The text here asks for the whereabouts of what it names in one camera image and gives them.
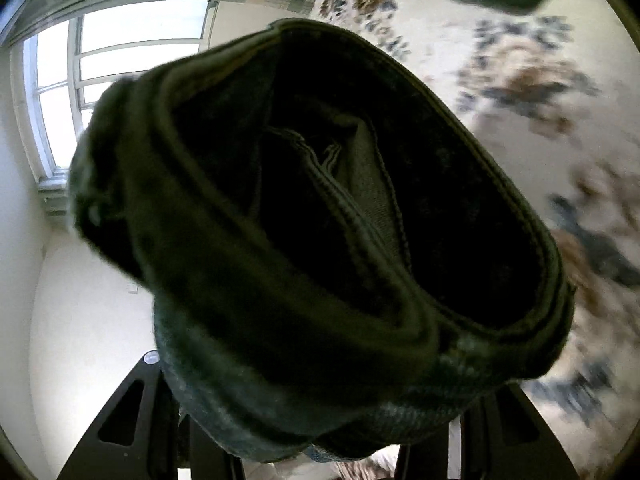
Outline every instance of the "patterned carpet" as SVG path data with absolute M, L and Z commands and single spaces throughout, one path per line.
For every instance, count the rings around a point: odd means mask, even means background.
M 605 0 L 510 16 L 451 0 L 316 0 L 425 82 L 553 229 L 577 308 L 523 384 L 583 479 L 640 418 L 640 54 Z

